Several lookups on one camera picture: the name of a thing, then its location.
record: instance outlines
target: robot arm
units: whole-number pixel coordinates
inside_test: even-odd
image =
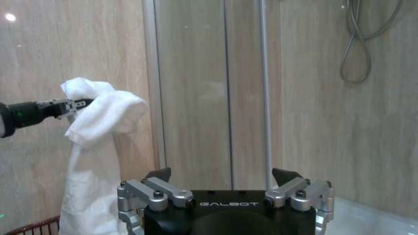
[[[93,99],[61,99],[13,105],[0,103],[0,137],[13,136],[17,129],[39,124],[47,117],[62,119],[74,115],[91,102]]]
[[[296,172],[280,171],[276,178],[289,181],[268,191],[188,190],[160,176],[123,182],[119,219],[129,234],[324,235],[334,213],[330,182],[312,184]]]

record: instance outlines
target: shower enclosure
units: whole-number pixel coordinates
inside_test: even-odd
[[[367,45],[371,75],[353,84],[348,3],[368,35],[399,1],[145,0],[154,145],[176,184],[265,189],[272,167],[296,170],[336,185],[330,234],[418,234],[418,3],[403,2],[380,37],[354,37],[342,73],[368,71]]]

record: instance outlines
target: marble wall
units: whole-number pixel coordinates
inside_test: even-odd
[[[5,15],[11,13],[17,21]],[[143,7],[138,0],[0,1],[0,102],[62,98],[75,76],[109,81],[149,101]],[[118,135],[123,178],[154,169],[150,114]],[[71,143],[47,119],[0,140],[0,233],[61,213]]]
[[[345,1],[284,0],[281,83],[284,167],[334,182],[344,198],[418,218],[418,4],[407,0],[391,30],[368,42],[373,70],[356,86],[340,79],[349,34]],[[364,3],[365,32],[395,0]],[[346,73],[365,60],[359,44]]]

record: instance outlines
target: metal frame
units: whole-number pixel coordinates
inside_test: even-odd
[[[273,177],[270,174],[272,166],[272,109],[270,109],[270,73],[269,73],[269,35],[266,0],[260,0],[261,10],[261,38],[262,38],[262,64],[264,64],[264,89],[265,89],[265,131],[266,131],[266,188],[273,187]]]
[[[168,166],[154,0],[143,0],[156,166]]]

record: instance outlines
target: metal bracket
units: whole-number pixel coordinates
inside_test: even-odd
[[[292,206],[298,211],[317,209],[316,235],[326,233],[328,223],[334,219],[334,188],[329,181],[317,181],[294,192]]]
[[[274,208],[281,208],[286,204],[286,199],[302,188],[308,186],[308,180],[296,177],[292,181],[284,184],[280,188],[266,191],[266,201]]]
[[[168,195],[152,189],[137,180],[129,180],[118,187],[118,210],[119,219],[126,222],[130,235],[143,235],[142,216],[137,214],[137,209],[150,207],[150,210],[161,212],[169,207]]]
[[[157,177],[147,178],[146,185],[156,190],[164,191],[176,207],[193,208],[196,206],[194,194],[190,190],[176,187]]]

